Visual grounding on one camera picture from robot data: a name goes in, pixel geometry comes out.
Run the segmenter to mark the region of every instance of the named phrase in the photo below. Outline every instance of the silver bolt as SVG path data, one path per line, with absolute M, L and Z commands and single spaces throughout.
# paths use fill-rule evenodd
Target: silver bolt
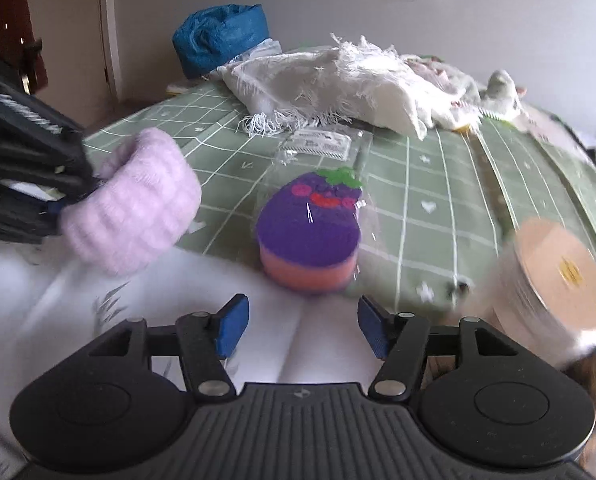
M 373 389 L 377 394 L 380 394 L 384 397 L 398 397 L 407 390 L 407 387 L 404 386 L 404 384 L 402 384 L 400 381 L 387 379 L 386 381 L 380 381 L 379 383 L 376 383 Z
M 229 393 L 229 385 L 225 381 L 204 381 L 198 386 L 198 391 L 208 397 L 222 397 Z

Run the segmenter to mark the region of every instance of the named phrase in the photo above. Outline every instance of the green plaid fabric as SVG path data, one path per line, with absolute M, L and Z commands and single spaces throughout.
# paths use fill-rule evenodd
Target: green plaid fabric
M 192 232 L 178 246 L 256 266 L 255 199 L 282 138 L 248 137 L 239 130 L 246 113 L 225 85 L 206 83 L 95 133 L 88 155 L 97 166 L 124 136 L 150 126 L 166 131 L 203 186 Z M 373 133 L 365 184 L 380 229 L 376 240 L 363 239 L 355 288 L 385 307 L 427 315 L 450 308 L 455 285 L 478 283 L 505 234 L 530 216 L 561 222 L 596 256 L 593 168 L 572 170 L 567 154 L 488 119 L 479 138 L 436 129 L 425 140 Z M 328 165 L 318 159 L 306 163 Z

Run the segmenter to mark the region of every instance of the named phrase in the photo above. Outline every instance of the pink cheek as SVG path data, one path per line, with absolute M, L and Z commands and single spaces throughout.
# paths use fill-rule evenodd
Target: pink cheek
M 344 198 L 342 199 L 342 205 L 347 209 L 355 209 L 355 199 L 350 197 Z
M 293 196 L 309 196 L 311 188 L 306 184 L 294 184 L 291 186 L 291 194 Z

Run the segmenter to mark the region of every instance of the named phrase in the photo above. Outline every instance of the pink fluffy wristband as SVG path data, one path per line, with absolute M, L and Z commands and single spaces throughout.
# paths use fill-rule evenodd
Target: pink fluffy wristband
M 106 182 L 67 206 L 60 228 L 76 254 L 110 274 L 147 266 L 180 238 L 200 206 L 201 187 L 168 134 L 147 128 L 105 160 Z

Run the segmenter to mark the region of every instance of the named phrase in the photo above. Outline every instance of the clear plastic wrapper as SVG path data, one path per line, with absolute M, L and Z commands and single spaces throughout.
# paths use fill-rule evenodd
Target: clear plastic wrapper
M 298 129 L 280 145 L 252 226 L 273 280 L 309 293 L 361 283 L 361 250 L 382 243 L 364 173 L 372 141 L 366 130 L 335 124 Z

